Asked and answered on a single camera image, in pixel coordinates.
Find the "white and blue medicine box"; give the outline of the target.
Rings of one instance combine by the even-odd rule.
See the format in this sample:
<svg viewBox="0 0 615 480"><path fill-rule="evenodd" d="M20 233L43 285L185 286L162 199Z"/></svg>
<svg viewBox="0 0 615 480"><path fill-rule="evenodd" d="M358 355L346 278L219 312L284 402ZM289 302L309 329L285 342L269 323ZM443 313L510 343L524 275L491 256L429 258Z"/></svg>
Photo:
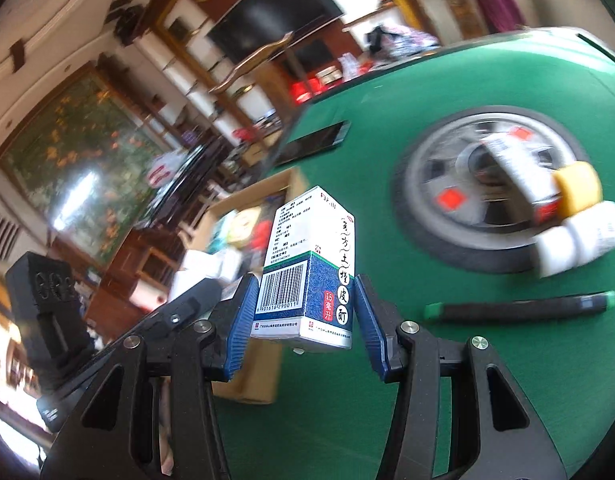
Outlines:
<svg viewBox="0 0 615 480"><path fill-rule="evenodd" d="M355 218L314 186L276 211L251 336L350 349L354 277Z"/></svg>

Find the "green-capped black marker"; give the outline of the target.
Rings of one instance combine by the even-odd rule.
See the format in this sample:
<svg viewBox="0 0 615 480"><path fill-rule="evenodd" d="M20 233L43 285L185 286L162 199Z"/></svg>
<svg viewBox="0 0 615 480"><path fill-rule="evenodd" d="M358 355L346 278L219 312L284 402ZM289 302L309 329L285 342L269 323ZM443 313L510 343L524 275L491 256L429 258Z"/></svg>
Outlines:
<svg viewBox="0 0 615 480"><path fill-rule="evenodd" d="M428 304L423 316L430 322L524 323L597 315L615 307L615 290L543 299L469 304Z"/></svg>

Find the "grey box red end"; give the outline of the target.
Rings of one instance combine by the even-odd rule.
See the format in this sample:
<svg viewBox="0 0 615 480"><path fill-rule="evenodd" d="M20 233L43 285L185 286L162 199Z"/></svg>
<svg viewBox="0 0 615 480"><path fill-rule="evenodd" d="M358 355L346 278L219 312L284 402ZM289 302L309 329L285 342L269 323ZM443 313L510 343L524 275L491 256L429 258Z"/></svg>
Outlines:
<svg viewBox="0 0 615 480"><path fill-rule="evenodd" d="M486 153L521 197L531 223L539 226L557 214L560 192L550 169L530 151L530 144L510 133L491 133L480 140Z"/></svg>

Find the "cardboard box tray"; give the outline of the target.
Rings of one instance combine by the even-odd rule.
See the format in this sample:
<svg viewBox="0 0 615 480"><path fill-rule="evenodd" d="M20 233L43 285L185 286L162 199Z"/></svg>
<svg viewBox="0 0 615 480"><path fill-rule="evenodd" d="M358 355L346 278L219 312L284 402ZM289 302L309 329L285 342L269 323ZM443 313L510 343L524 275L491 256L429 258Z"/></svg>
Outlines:
<svg viewBox="0 0 615 480"><path fill-rule="evenodd" d="M276 211L308 189L297 167L277 172L210 206L199 226L182 240L186 249L170 289L171 300L204 278L215 278L229 297L248 272L262 266ZM242 368L230 382L213 386L216 396L245 404L276 400L283 350L276 342L248 342Z"/></svg>

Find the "flower landscape painting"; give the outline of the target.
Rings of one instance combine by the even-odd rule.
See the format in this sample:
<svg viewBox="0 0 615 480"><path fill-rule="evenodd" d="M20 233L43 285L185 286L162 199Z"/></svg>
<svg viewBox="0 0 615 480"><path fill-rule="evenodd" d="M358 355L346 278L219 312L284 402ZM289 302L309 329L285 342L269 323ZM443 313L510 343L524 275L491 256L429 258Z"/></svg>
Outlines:
<svg viewBox="0 0 615 480"><path fill-rule="evenodd" d="M146 210L146 174L168 146L86 65L0 148L0 168L52 231L101 268Z"/></svg>

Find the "black folding table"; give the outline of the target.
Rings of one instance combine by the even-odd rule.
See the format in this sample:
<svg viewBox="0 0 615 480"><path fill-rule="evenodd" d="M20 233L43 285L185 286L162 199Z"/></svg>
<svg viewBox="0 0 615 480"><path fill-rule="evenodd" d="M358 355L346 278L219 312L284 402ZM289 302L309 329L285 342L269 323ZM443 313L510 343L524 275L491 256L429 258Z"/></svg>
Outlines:
<svg viewBox="0 0 615 480"><path fill-rule="evenodd" d="M232 149L223 138L197 146L184 159L173 179L158 189L134 228L173 231L192 210L198 196Z"/></svg>

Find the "white red plastic bag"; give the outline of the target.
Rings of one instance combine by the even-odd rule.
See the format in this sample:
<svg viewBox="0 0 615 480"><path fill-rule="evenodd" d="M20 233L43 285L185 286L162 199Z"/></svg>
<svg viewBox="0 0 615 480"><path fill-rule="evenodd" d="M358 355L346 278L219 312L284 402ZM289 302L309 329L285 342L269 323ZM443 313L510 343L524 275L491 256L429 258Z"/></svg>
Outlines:
<svg viewBox="0 0 615 480"><path fill-rule="evenodd" d="M151 188L162 188L168 184L187 159L188 151L184 148L157 156L152 162L146 181Z"/></svg>

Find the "black smartphone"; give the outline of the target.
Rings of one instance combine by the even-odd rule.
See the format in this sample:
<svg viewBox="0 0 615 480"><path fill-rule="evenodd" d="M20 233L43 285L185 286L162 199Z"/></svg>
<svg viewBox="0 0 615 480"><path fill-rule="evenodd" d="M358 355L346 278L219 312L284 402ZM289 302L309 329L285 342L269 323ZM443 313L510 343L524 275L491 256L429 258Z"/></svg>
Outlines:
<svg viewBox="0 0 615 480"><path fill-rule="evenodd" d="M338 148L347 137L350 127L350 122L337 122L289 142L280 152L275 166L284 166Z"/></svg>

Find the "pile of clothes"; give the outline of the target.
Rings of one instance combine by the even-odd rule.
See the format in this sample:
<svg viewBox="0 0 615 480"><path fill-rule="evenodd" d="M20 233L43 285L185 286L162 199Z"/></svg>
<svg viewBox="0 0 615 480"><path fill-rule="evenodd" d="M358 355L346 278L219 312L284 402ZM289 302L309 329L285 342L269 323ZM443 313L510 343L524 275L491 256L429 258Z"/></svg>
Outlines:
<svg viewBox="0 0 615 480"><path fill-rule="evenodd" d="M400 60L441 46L436 36L408 26L379 25L365 35L373 58Z"/></svg>

